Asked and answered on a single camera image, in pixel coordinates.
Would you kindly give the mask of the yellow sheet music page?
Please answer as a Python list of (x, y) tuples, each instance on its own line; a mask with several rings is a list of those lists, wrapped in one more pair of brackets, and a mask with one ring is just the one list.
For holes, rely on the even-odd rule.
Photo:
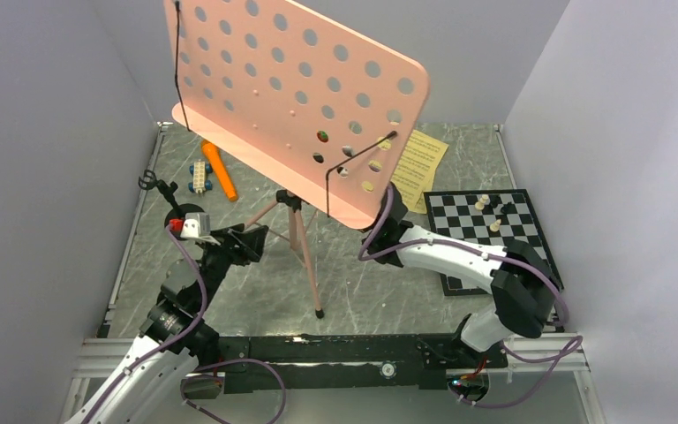
[(410, 212), (426, 213), (423, 193), (432, 190), (435, 173), (447, 151), (447, 143), (419, 130), (411, 133), (391, 178)]

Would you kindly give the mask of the orange toy microphone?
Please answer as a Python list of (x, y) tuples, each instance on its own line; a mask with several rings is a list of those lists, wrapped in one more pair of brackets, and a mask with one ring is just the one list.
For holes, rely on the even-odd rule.
[(214, 174), (216, 175), (219, 184), (230, 202), (238, 200), (237, 189), (231, 180), (230, 174), (222, 160), (219, 148), (208, 140), (203, 140), (200, 143), (202, 154), (208, 160)]

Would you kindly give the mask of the black microphone stand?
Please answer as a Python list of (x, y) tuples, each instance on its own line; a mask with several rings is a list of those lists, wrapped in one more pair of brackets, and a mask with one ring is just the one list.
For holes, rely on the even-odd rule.
[(203, 213), (204, 209), (192, 203), (179, 203), (175, 197), (175, 191), (178, 185), (175, 181), (167, 183), (159, 179), (156, 174), (146, 169), (138, 179), (139, 188), (144, 191), (156, 189), (163, 199), (169, 204), (169, 212), (164, 219), (164, 227), (170, 225), (172, 234), (181, 239), (180, 234), (183, 229), (185, 217), (187, 214)]

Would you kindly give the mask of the pink music stand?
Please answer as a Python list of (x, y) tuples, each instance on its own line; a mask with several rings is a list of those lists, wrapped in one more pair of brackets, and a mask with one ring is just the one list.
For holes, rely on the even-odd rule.
[(426, 69), (293, 1), (163, 7), (172, 118), (346, 227), (372, 226), (429, 95)]

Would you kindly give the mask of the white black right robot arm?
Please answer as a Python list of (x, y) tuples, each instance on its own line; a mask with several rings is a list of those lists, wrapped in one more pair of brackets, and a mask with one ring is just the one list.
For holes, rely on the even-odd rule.
[(459, 365), (475, 366), (508, 337), (542, 336), (553, 308), (564, 303), (558, 278), (533, 247), (521, 240), (505, 246), (457, 240), (404, 220), (406, 211), (389, 185), (358, 258), (453, 276), (490, 295), (489, 304), (456, 328), (451, 352)]

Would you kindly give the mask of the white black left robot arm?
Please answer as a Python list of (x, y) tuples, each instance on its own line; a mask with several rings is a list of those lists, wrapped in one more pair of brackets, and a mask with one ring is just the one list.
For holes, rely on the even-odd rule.
[(71, 423), (143, 423), (189, 373), (208, 370), (221, 356), (219, 335), (204, 313), (230, 267), (260, 260), (268, 228), (208, 231), (188, 218), (171, 220), (165, 231), (193, 282), (161, 292), (125, 356)]

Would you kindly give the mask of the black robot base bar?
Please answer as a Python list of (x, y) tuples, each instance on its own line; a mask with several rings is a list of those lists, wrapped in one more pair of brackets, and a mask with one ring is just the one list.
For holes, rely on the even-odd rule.
[(449, 334), (222, 337), (219, 349), (197, 371), (222, 381), (226, 394), (280, 388), (444, 390), (451, 379), (508, 365), (498, 345), (470, 354)]

